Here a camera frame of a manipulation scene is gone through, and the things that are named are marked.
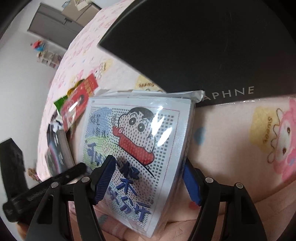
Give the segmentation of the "grey cabinet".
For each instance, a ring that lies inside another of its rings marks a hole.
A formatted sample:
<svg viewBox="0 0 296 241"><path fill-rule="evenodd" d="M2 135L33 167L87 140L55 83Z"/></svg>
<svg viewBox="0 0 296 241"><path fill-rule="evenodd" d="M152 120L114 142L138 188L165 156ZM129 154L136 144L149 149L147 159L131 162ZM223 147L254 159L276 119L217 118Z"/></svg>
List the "grey cabinet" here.
<svg viewBox="0 0 296 241"><path fill-rule="evenodd" d="M74 38L100 10L101 8L93 3L78 10L74 1L70 1L62 11L41 3L28 32L68 49Z"/></svg>

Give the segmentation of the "black Daphne shoe box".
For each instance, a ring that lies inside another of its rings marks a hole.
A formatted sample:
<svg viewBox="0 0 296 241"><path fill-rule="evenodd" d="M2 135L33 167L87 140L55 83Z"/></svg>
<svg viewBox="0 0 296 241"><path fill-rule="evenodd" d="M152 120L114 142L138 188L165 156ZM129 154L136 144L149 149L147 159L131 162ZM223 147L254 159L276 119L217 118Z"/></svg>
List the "black Daphne shoe box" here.
<svg viewBox="0 0 296 241"><path fill-rule="evenodd" d="M133 1L98 46L205 106L295 93L295 1Z"/></svg>

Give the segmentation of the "red portrait card packet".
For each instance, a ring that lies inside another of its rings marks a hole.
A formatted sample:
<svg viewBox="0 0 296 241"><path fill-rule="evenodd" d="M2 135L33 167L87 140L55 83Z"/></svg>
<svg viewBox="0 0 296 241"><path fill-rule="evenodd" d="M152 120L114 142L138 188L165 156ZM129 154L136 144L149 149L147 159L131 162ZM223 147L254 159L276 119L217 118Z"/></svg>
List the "red portrait card packet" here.
<svg viewBox="0 0 296 241"><path fill-rule="evenodd" d="M93 74L84 79L78 87L71 93L61 108L63 129L67 132L74 122L85 111L88 100L93 97L95 89L98 87Z"/></svg>

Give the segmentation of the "pink cartoon print blanket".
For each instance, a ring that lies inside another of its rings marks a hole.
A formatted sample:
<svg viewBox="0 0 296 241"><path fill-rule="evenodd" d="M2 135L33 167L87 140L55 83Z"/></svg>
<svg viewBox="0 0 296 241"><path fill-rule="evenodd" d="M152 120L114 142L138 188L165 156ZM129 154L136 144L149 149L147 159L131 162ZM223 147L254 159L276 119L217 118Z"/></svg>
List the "pink cartoon print blanket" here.
<svg viewBox="0 0 296 241"><path fill-rule="evenodd" d="M130 5L121 1L100 10L70 44L48 93L38 141L37 174L50 177L47 128L56 108L77 81L94 74L102 89L158 91L120 60L101 51L98 41ZM188 152L192 164L220 183L241 182L276 240L295 213L295 99L251 100L196 109Z"/></svg>

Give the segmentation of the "green snack packet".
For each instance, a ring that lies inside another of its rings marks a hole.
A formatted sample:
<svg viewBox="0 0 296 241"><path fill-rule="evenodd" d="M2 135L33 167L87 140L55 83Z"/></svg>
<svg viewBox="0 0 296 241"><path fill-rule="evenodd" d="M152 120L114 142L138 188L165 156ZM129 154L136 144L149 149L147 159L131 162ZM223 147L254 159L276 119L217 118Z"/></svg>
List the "green snack packet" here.
<svg viewBox="0 0 296 241"><path fill-rule="evenodd" d="M79 80L73 88L69 89L67 91L67 94L61 98L59 98L57 101L54 102L54 105L57 109L57 112L60 113L63 104L65 103L65 101L70 97L70 95L78 88L78 86L84 81L84 79Z"/></svg>

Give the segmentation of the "cartoon diamond painting kit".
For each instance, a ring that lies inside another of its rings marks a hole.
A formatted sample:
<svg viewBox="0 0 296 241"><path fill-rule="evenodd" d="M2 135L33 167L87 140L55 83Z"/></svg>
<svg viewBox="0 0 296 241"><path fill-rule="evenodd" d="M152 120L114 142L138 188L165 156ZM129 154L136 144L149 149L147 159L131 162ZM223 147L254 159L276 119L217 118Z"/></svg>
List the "cartoon diamond painting kit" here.
<svg viewBox="0 0 296 241"><path fill-rule="evenodd" d="M114 156L116 168L97 207L152 237L184 168L195 104L202 90L116 92L88 101L79 161L90 170Z"/></svg>

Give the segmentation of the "small white shelf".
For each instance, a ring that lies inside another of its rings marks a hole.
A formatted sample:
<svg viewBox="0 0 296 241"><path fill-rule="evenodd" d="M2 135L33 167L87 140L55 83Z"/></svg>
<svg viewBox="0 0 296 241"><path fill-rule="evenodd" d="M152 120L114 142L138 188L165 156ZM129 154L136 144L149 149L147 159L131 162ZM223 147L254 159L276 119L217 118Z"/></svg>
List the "small white shelf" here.
<svg viewBox="0 0 296 241"><path fill-rule="evenodd" d="M42 51L37 53L37 62L44 64L52 69L57 69L62 60L62 56L51 51Z"/></svg>

